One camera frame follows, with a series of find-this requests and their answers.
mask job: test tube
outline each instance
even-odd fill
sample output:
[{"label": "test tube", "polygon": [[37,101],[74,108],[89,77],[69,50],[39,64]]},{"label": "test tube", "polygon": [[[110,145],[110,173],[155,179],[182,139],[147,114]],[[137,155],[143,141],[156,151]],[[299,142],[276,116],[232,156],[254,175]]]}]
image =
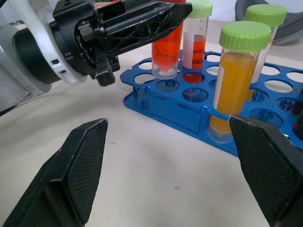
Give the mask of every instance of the test tube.
[{"label": "test tube", "polygon": [[[213,3],[208,0],[189,0],[193,11],[184,21],[183,67],[199,69],[203,66],[208,18],[213,12]],[[187,74],[183,79],[188,83],[200,83],[201,75]]]},{"label": "test tube", "polygon": [[[185,3],[186,0],[161,0]],[[178,73],[183,23],[170,35],[152,43],[152,74],[159,79],[172,79]]]},{"label": "test tube", "polygon": [[245,20],[260,22],[271,27],[271,37],[269,39],[267,48],[262,50],[259,55],[258,63],[251,80],[252,84],[257,83],[259,80],[269,49],[275,38],[278,26],[284,23],[286,15],[287,8],[279,5],[259,4],[247,8]]},{"label": "test tube", "polygon": [[[222,55],[214,94],[214,108],[223,114],[239,114],[244,106],[258,55],[270,38],[269,26],[253,21],[237,21],[221,30]],[[209,136],[219,142],[232,140],[227,121],[212,116]]]}]

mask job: green screw cap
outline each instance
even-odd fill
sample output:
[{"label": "green screw cap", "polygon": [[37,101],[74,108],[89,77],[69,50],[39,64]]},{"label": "green screw cap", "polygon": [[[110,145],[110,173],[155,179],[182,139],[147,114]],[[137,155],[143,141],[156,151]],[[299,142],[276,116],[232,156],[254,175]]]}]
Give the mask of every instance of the green screw cap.
[{"label": "green screw cap", "polygon": [[270,27],[284,23],[287,8],[279,5],[260,4],[249,6],[244,20],[257,21]]},{"label": "green screw cap", "polygon": [[231,51],[257,52],[265,49],[271,36],[268,25],[254,21],[237,21],[221,30],[219,44]]},{"label": "green screw cap", "polygon": [[213,14],[213,3],[207,0],[187,0],[186,3],[193,5],[193,11],[188,18],[204,18]]}]

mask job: blue test tube rack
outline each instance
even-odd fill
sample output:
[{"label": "blue test tube rack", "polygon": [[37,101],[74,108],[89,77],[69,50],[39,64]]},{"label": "blue test tube rack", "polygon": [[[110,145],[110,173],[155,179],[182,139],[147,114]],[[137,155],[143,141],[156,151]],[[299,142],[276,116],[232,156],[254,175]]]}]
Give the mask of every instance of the blue test tube rack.
[{"label": "blue test tube rack", "polygon": [[[217,76],[206,70],[210,67],[218,67],[219,62],[208,61],[207,58],[210,55],[220,56],[216,52],[206,52],[203,68],[199,70],[184,69],[180,60],[180,72],[174,79],[152,79],[143,84],[136,83],[135,78],[151,75],[152,70],[143,70],[139,66],[152,60],[149,58],[139,62],[121,75],[121,81],[133,87],[132,93],[125,97],[124,104],[136,112],[237,156],[234,141],[218,143],[208,135],[212,115],[228,119],[227,115],[219,113],[213,107]],[[245,102],[239,115],[276,125],[295,146],[303,149],[303,141],[292,131],[292,125],[298,116],[291,112],[296,102],[303,103],[303,95],[301,95],[303,83],[293,81],[287,76],[290,72],[302,73],[303,76],[303,70],[271,63],[265,65],[279,70],[279,74],[273,76],[261,74],[256,86],[251,87],[255,90],[252,100]],[[185,82],[183,76],[189,73],[200,74],[202,82],[198,84]],[[270,90],[265,85],[265,82],[270,80],[282,81],[291,86],[292,91],[280,93]]]}]

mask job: tube with orange liquid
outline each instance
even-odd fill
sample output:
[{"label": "tube with orange liquid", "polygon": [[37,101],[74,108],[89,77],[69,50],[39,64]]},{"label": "tube with orange liquid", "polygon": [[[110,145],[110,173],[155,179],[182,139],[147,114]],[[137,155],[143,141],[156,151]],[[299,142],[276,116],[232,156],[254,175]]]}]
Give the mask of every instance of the tube with orange liquid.
[{"label": "tube with orange liquid", "polygon": [[[161,0],[185,3],[186,0]],[[152,43],[152,74],[159,79],[172,79],[178,73],[183,24],[170,35]]]},{"label": "tube with orange liquid", "polygon": [[[208,0],[190,0],[193,11],[184,21],[183,67],[199,69],[203,66],[208,18],[213,12],[213,3]],[[187,74],[183,79],[188,83],[200,83],[201,75]]]},{"label": "tube with orange liquid", "polygon": [[[225,25],[220,36],[223,47],[214,108],[223,114],[239,114],[250,87],[259,52],[268,45],[271,29],[253,21],[238,21]],[[232,140],[226,120],[212,116],[209,136],[219,143]]]}]

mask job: white table surface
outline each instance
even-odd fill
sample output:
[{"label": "white table surface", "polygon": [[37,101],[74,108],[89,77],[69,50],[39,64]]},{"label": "white table surface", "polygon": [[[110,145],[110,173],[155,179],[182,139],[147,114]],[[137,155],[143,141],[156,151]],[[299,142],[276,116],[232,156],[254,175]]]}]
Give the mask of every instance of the white table surface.
[{"label": "white table surface", "polygon": [[[221,51],[221,27],[210,21],[207,50]],[[267,61],[302,68],[302,45],[274,46]],[[132,88],[120,74],[150,56],[150,45],[121,55],[111,86],[57,82],[0,117],[0,225],[69,132],[106,117],[100,184],[86,226],[268,227],[236,157],[123,105]]]}]

